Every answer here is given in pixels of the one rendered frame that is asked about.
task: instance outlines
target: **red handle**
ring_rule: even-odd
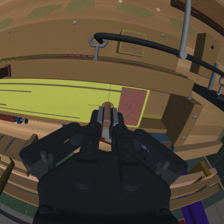
[[[16,122],[15,117],[4,114],[0,114],[0,120],[6,120],[7,122]]]

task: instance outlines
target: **hexagonal ring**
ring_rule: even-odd
[[[104,48],[107,44],[108,44],[108,40],[104,40],[104,43],[101,45],[101,44],[94,44],[93,42],[92,42],[92,40],[94,39],[94,34],[91,36],[91,38],[88,40],[89,41],[89,44],[90,44],[90,46],[92,46],[92,47],[99,47],[99,48]]]

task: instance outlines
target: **black tube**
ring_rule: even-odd
[[[102,44],[105,40],[112,40],[112,41],[122,41],[122,42],[126,42],[126,43],[133,43],[133,44],[138,44],[141,46],[147,46],[148,48],[154,48],[160,51],[164,51],[167,52],[169,54],[173,54],[175,56],[179,55],[179,50],[171,48],[169,46],[163,45],[163,44],[159,44],[159,43],[155,43],[152,41],[147,41],[147,40],[142,40],[139,38],[133,38],[131,36],[125,36],[125,35],[119,35],[119,34],[112,34],[112,33],[95,33],[94,34],[94,38],[96,39],[96,41],[100,44]],[[196,64],[199,64],[211,71],[216,72],[217,74],[224,76],[224,72],[220,71],[219,69],[217,69],[216,67],[206,63],[205,61],[202,61],[190,54],[188,54],[187,60],[192,61]]]

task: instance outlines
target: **brown stick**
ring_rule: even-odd
[[[111,122],[110,117],[110,108],[111,105],[109,103],[104,104],[104,126],[109,127]]]

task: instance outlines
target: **brown peg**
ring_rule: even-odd
[[[104,104],[104,126],[109,127],[111,123],[111,117],[110,117],[110,109],[111,105],[109,103]]]

